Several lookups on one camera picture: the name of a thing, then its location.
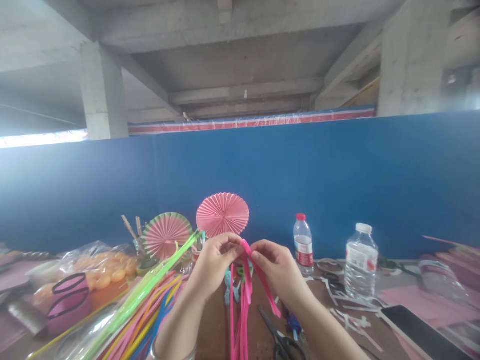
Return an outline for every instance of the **plastic water bottle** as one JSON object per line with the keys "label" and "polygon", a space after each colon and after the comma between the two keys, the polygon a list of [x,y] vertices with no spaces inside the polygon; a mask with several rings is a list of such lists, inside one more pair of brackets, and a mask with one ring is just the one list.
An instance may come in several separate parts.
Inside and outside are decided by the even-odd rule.
{"label": "plastic water bottle", "polygon": [[300,268],[300,272],[308,276],[314,272],[314,250],[312,248],[312,232],[307,224],[305,214],[296,215],[293,239],[295,240],[296,264]]}
{"label": "plastic water bottle", "polygon": [[356,224],[356,233],[346,244],[345,290],[352,298],[367,300],[374,296],[378,258],[372,227]]}
{"label": "plastic water bottle", "polygon": [[423,255],[418,263],[426,289],[434,294],[459,303],[469,301],[469,294],[459,283],[449,266],[432,255]]}

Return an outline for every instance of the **wooden stick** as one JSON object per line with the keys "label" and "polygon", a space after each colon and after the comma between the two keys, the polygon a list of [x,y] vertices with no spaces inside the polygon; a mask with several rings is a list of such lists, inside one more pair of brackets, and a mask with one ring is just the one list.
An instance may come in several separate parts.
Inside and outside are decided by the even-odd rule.
{"label": "wooden stick", "polygon": [[140,217],[136,217],[136,230],[138,231],[138,237],[142,236],[142,223],[140,222]]}
{"label": "wooden stick", "polygon": [[439,238],[436,238],[436,237],[431,237],[431,236],[425,236],[424,235],[423,237],[425,239],[430,239],[430,240],[435,240],[435,241],[438,241],[438,242],[441,242],[441,243],[447,243],[447,244],[455,245],[455,246],[458,246],[459,248],[466,248],[466,249],[469,249],[469,250],[473,251],[474,253],[480,254],[480,249],[477,249],[477,248],[472,247],[472,246],[459,244],[459,243],[453,242],[453,241],[442,240],[442,239],[439,239]]}
{"label": "wooden stick", "polygon": [[127,220],[127,217],[125,215],[122,215],[121,218],[123,219],[123,222],[125,223],[125,227],[126,229],[130,232],[130,234],[133,236],[133,238],[136,240],[137,239],[137,236],[135,235],[134,233],[134,230],[132,229],[132,227],[130,226],[130,223],[129,221]]}

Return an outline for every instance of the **paper rosette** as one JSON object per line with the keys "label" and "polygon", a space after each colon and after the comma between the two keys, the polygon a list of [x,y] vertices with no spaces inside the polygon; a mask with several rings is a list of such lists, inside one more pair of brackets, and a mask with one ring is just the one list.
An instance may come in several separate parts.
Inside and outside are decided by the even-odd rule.
{"label": "paper rosette", "polygon": [[185,216],[176,212],[165,212],[150,221],[141,240],[146,251],[162,261],[175,253],[175,242],[181,247],[193,233]]}
{"label": "paper rosette", "polygon": [[196,225],[209,238],[232,232],[237,235],[247,227],[250,210],[238,195],[218,193],[206,198],[196,212]]}

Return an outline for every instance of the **bottle cap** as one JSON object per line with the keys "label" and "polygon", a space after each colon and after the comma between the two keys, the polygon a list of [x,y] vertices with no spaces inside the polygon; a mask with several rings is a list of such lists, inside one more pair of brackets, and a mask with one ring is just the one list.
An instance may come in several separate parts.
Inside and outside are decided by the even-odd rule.
{"label": "bottle cap", "polygon": [[372,235],[372,227],[370,225],[358,223],[355,228],[358,232]]}

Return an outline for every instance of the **person's right hand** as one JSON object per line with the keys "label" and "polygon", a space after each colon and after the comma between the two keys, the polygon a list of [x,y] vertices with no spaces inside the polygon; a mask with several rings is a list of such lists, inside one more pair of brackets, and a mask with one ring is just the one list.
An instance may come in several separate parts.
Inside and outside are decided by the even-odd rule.
{"label": "person's right hand", "polygon": [[268,240],[251,246],[253,261],[263,270],[280,299],[291,308],[302,297],[312,295],[290,250]]}

